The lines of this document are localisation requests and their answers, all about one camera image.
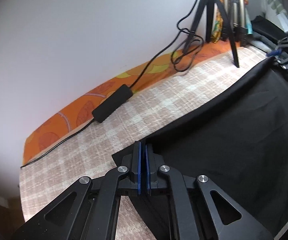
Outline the checkered beige bed blanket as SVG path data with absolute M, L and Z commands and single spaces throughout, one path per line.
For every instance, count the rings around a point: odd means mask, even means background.
M 113 154 L 207 103 L 265 58 L 253 46 L 198 63 L 134 95 L 102 123 L 93 123 L 20 171 L 25 220 L 32 218 L 82 176 L 98 178 L 115 167 Z

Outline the yellow orange hanging cloth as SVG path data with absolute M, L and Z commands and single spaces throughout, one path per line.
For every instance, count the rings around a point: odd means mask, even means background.
M 211 32 L 212 43 L 217 43 L 220 40 L 222 30 L 223 30 L 223 18 L 220 14 L 220 10 L 218 9 L 218 7 L 216 7 L 216 18 Z

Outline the folded silver stand legs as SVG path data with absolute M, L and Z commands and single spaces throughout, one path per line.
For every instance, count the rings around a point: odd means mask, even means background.
M 244 0 L 223 0 L 224 9 L 228 15 L 230 26 L 236 42 L 240 46 L 247 45 L 247 18 Z

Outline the orange patterned bed sheet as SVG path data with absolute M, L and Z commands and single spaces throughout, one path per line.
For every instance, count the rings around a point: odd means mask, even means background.
M 45 153 L 52 146 L 81 129 L 92 119 L 92 111 L 121 85 L 130 86 L 140 75 L 145 65 L 143 63 L 105 81 L 46 120 L 27 137 L 24 145 L 23 164 Z M 171 64 L 171 53 L 161 55 L 152 62 L 145 74 L 132 87 L 132 92 L 135 94 L 173 74 L 175 74 L 175 69 Z

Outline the black inline power adapter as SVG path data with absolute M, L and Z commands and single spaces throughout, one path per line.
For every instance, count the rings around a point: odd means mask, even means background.
M 127 85 L 123 84 L 92 111 L 94 120 L 99 123 L 104 122 L 108 116 L 110 116 L 132 96 L 132 90 Z

